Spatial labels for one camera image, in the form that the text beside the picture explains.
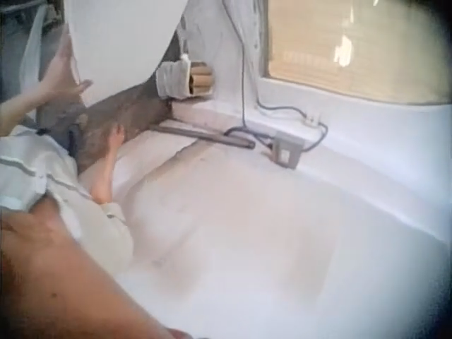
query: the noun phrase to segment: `baby's hand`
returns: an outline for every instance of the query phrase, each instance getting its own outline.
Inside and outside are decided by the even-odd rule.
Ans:
[[[126,138],[124,126],[121,124],[113,124],[113,127],[108,136],[108,148],[110,151],[118,150]]]

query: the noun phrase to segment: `adult hand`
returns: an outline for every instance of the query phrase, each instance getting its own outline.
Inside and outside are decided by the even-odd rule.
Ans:
[[[77,84],[71,71],[72,44],[67,25],[61,34],[58,50],[40,83],[40,90],[50,98],[80,95],[93,83]]]

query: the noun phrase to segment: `sleeve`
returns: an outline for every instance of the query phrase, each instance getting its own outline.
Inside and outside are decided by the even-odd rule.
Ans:
[[[121,240],[120,248],[116,248],[115,250],[121,252],[119,255],[120,262],[117,265],[120,267],[118,271],[123,271],[129,267],[133,258],[133,239],[130,230],[126,225],[122,209],[117,203],[106,203],[100,207]]]

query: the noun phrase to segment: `person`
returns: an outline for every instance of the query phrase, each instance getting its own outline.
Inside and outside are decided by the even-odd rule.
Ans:
[[[113,126],[103,167],[86,191],[75,160],[50,136],[18,123],[32,109],[63,95],[78,95],[90,81],[71,76],[67,28],[41,82],[0,106],[0,206],[30,212],[43,224],[64,228],[108,273],[123,271],[133,256],[133,241],[118,204],[112,201],[112,173],[124,128]]]
[[[76,164],[47,135],[18,125],[56,97],[90,81],[70,74],[65,29],[36,88],[0,105],[0,324],[8,338],[183,338],[140,308],[112,279],[133,256],[112,172],[124,128],[113,126],[89,191]]]

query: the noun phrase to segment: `adult arm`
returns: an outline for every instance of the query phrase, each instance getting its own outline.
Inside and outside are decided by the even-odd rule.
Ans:
[[[67,27],[63,29],[58,50],[35,88],[0,104],[0,136],[7,136],[28,112],[56,97],[80,95],[90,81],[76,84],[71,72],[72,45]]]
[[[0,313],[11,338],[173,339],[69,234],[31,214],[1,219]]]

